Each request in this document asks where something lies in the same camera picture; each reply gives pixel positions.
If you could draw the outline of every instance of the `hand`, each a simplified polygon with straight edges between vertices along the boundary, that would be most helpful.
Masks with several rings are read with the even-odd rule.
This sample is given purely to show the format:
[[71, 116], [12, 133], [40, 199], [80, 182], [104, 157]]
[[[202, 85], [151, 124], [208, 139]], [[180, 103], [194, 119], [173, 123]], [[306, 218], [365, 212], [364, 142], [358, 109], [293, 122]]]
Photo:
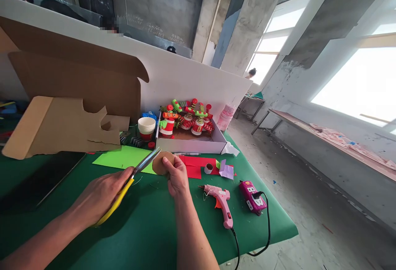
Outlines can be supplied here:
[[109, 210], [133, 169], [128, 167], [91, 181], [66, 214], [72, 214], [72, 219], [82, 226], [82, 230], [95, 224]]
[[166, 157], [162, 158], [162, 163], [170, 174], [168, 189], [172, 197], [185, 196], [190, 193], [189, 179], [187, 177], [186, 165], [178, 156], [174, 156], [174, 166]]

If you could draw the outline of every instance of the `window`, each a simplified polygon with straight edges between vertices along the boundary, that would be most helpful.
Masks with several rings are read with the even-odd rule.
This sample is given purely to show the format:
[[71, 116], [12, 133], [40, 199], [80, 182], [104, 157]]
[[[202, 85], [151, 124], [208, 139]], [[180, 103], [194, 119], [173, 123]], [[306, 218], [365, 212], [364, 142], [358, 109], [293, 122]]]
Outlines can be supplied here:
[[386, 126], [396, 119], [395, 55], [396, 47], [358, 49], [312, 102]]
[[260, 85], [279, 57], [293, 28], [310, 0], [290, 0], [276, 6], [264, 34], [246, 68], [246, 73], [256, 68], [253, 82]]
[[357, 51], [312, 103], [364, 120], [396, 135], [396, 10], [373, 15]]

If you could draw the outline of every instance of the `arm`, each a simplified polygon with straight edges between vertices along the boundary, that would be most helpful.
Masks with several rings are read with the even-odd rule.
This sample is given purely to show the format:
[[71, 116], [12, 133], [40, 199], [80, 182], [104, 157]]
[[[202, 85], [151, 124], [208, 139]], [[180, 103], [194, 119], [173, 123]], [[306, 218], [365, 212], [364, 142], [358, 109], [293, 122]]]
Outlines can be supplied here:
[[175, 202], [177, 268], [219, 269], [191, 198], [186, 166], [177, 156], [175, 156], [174, 166], [166, 157], [163, 158], [163, 164], [170, 174], [168, 188]]
[[4, 270], [41, 270], [109, 209], [133, 167], [93, 180], [65, 213], [0, 262]]

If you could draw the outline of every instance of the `green tablecloth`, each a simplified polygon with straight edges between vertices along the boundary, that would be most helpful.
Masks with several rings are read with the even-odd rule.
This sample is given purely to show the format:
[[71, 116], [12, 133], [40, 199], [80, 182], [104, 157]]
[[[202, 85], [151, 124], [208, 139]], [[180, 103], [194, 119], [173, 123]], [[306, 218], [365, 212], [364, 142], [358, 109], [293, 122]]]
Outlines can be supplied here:
[[[224, 135], [236, 148], [230, 136]], [[36, 234], [53, 218], [69, 208], [94, 178], [119, 169], [98, 166], [92, 162], [99, 156], [87, 155], [53, 193], [34, 212], [0, 215], [0, 259]], [[49, 156], [37, 155], [17, 161], [0, 155], [0, 197], [34, 172]], [[237, 256], [233, 234], [223, 227], [223, 215], [215, 209], [216, 200], [203, 201], [198, 185], [210, 184], [231, 193], [228, 205], [233, 217], [241, 254], [263, 247], [268, 238], [266, 212], [257, 216], [249, 211], [238, 189], [239, 180], [250, 180], [257, 190], [267, 194], [271, 219], [271, 243], [298, 234], [297, 227], [276, 201], [245, 156], [210, 155], [218, 161], [226, 159], [234, 165], [234, 181], [216, 175], [190, 179], [190, 191], [202, 227], [219, 264]], [[99, 228], [89, 228], [74, 239], [48, 269], [176, 269], [176, 223], [174, 202], [163, 176], [142, 174], [131, 187], [119, 208]]]

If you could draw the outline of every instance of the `workbench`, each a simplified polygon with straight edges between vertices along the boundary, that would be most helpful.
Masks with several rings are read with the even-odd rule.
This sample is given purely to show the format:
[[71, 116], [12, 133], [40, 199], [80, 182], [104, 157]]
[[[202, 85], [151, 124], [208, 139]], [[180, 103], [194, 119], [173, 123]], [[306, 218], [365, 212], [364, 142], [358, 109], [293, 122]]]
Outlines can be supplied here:
[[[263, 121], [265, 120], [265, 118], [268, 116], [268, 114], [273, 113], [275, 114], [279, 120], [278, 122], [272, 127], [272, 128], [265, 128], [265, 127], [260, 127], [260, 125], [263, 123]], [[294, 128], [297, 128], [299, 130], [302, 130], [304, 132], [310, 133], [311, 135], [314, 135], [316, 138], [320, 139], [321, 141], [323, 141], [324, 143], [326, 143], [327, 145], [332, 146], [334, 149], [336, 149], [336, 151], [342, 153], [342, 154], [346, 154], [352, 158], [354, 158], [355, 160], [357, 160], [360, 164], [363, 164], [369, 168], [371, 168], [372, 170], [381, 173], [382, 175], [386, 176], [387, 178], [393, 180], [396, 182], [396, 171], [392, 170], [391, 168], [384, 166], [382, 164], [380, 164], [379, 162], [366, 157], [365, 155], [362, 155], [360, 153], [358, 153], [357, 151], [354, 151], [353, 149], [350, 148], [344, 148], [330, 140], [327, 140], [321, 136], [318, 136], [317, 133], [319, 133], [318, 130], [314, 129], [311, 125], [307, 124], [306, 122], [303, 122], [302, 120], [292, 116], [289, 113], [285, 113], [283, 111], [278, 111], [278, 110], [274, 110], [274, 109], [269, 109], [267, 110], [267, 113], [263, 116], [263, 118], [259, 121], [259, 123], [257, 124], [257, 126], [253, 129], [252, 131], [252, 135], [257, 131], [257, 129], [263, 129], [268, 136], [272, 135], [275, 136], [273, 134], [273, 132], [275, 131], [275, 129], [281, 124], [281, 122], [284, 121], [286, 123], [288, 123], [289, 125], [293, 126]]]
[[[254, 114], [245, 112], [245, 107], [249, 100], [255, 100], [255, 101], [259, 102], [259, 106], [257, 107]], [[251, 95], [245, 95], [242, 99], [242, 102], [239, 104], [239, 106], [237, 108], [238, 113], [235, 115], [235, 118], [238, 119], [240, 114], [246, 115], [247, 117], [252, 116], [250, 119], [248, 119], [249, 121], [252, 122], [255, 119], [256, 115], [259, 113], [260, 109], [263, 107], [264, 102], [265, 101], [263, 99], [260, 99], [260, 98], [257, 98], [257, 97], [251, 96]]]
[[[227, 133], [224, 136], [238, 148]], [[86, 155], [34, 212], [0, 215], [0, 260], [69, 208], [90, 181], [119, 171], [92, 164], [99, 155]], [[37, 155], [18, 161], [0, 155], [0, 197], [32, 174], [49, 157]], [[237, 157], [230, 154], [204, 154], [201, 157], [214, 157], [218, 161], [226, 159], [226, 163], [233, 165], [237, 173], [233, 181], [218, 175], [206, 175], [203, 171], [202, 179], [189, 179], [195, 208], [219, 264], [237, 256], [235, 239], [232, 232], [223, 227], [223, 215], [220, 209], [215, 209], [215, 199], [208, 197], [204, 201], [203, 191], [198, 185], [216, 185], [230, 191], [228, 205], [241, 254], [265, 246], [268, 223], [265, 210], [261, 216], [249, 211], [238, 188], [240, 180], [252, 181], [257, 190], [264, 191], [268, 197], [271, 244], [298, 234], [296, 225], [243, 153]], [[119, 208], [102, 226], [88, 228], [77, 236], [47, 269], [176, 269], [174, 201], [168, 192], [167, 179], [142, 173], [136, 182]]]

